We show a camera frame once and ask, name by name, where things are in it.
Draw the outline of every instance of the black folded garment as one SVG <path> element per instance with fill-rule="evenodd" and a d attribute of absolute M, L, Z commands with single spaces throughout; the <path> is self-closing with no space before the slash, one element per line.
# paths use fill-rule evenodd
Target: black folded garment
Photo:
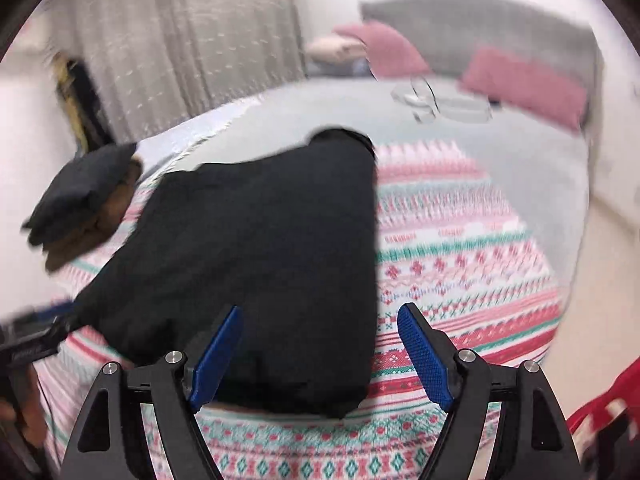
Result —
<path fill-rule="evenodd" d="M 124 179 L 136 144 L 110 144 L 66 164 L 22 225 L 29 244 L 52 243 L 94 216 Z"/>
<path fill-rule="evenodd" d="M 367 137 L 167 174 L 136 231 L 76 299 L 137 364 L 184 349 L 226 304 L 245 329 L 216 399 L 342 417 L 376 335 L 375 159 Z"/>

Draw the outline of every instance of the gray bed sheet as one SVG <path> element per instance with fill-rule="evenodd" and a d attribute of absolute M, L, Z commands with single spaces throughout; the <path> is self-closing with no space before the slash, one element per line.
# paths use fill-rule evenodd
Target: gray bed sheet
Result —
<path fill-rule="evenodd" d="M 436 97 L 486 101 L 461 94 L 447 78 L 428 78 Z M 181 160 L 175 170 L 205 162 L 242 162 L 304 143 L 326 126 L 368 135 L 375 144 L 455 141 L 488 171 L 528 224 L 568 297 L 588 209 L 588 146 L 581 137 L 509 107 L 485 123 L 463 123 L 436 114 L 418 123 L 414 111 L 392 97 L 412 92 L 409 80 L 320 78 L 264 94 L 224 132 Z"/>

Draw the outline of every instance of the brown folded garment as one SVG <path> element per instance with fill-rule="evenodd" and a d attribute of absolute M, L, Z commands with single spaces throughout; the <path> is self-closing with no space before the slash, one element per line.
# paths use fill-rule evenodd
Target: brown folded garment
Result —
<path fill-rule="evenodd" d="M 57 271 L 111 238 L 131 204 L 140 174 L 142 165 L 136 158 L 132 158 L 124 179 L 92 218 L 64 238 L 43 244 L 43 251 L 48 253 L 45 263 L 47 272 Z"/>

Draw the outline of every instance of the pink and white blanket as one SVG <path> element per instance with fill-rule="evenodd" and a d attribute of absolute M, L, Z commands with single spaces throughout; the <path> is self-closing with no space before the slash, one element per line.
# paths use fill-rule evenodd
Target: pink and white blanket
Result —
<path fill-rule="evenodd" d="M 379 146 L 377 154 L 379 310 L 369 395 L 343 420 L 202 409 L 196 418 L 225 478 L 417 478 L 444 414 L 427 398 L 398 337 L 396 314 L 407 301 L 459 348 L 492 363 L 538 360 L 553 339 L 562 312 L 556 280 L 488 175 L 454 144 Z M 124 242 L 155 186 L 138 189 L 107 244 L 63 271 L 72 294 Z M 37 364 L 54 415 L 53 456 L 63 454 L 95 375 L 111 360 L 121 358 L 85 328 Z M 169 479 L 153 409 L 142 410 L 156 473 Z M 484 442 L 497 420 L 494 406 Z"/>

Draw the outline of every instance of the metal screw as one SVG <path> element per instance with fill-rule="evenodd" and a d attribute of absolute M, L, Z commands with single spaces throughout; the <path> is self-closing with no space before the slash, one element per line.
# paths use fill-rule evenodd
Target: metal screw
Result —
<path fill-rule="evenodd" d="M 111 375 L 118 371 L 117 363 L 107 363 L 102 367 L 102 373 L 105 375 Z"/>
<path fill-rule="evenodd" d="M 164 356 L 164 360 L 172 365 L 180 362 L 181 359 L 182 359 L 182 352 L 178 352 L 177 350 L 173 350 Z"/>
<path fill-rule="evenodd" d="M 476 360 L 476 354 L 472 350 L 461 350 L 460 352 L 458 352 L 458 357 L 460 357 L 460 360 L 464 361 L 465 363 L 472 363 Z"/>
<path fill-rule="evenodd" d="M 524 369 L 532 374 L 540 371 L 540 365 L 535 361 L 524 361 Z"/>

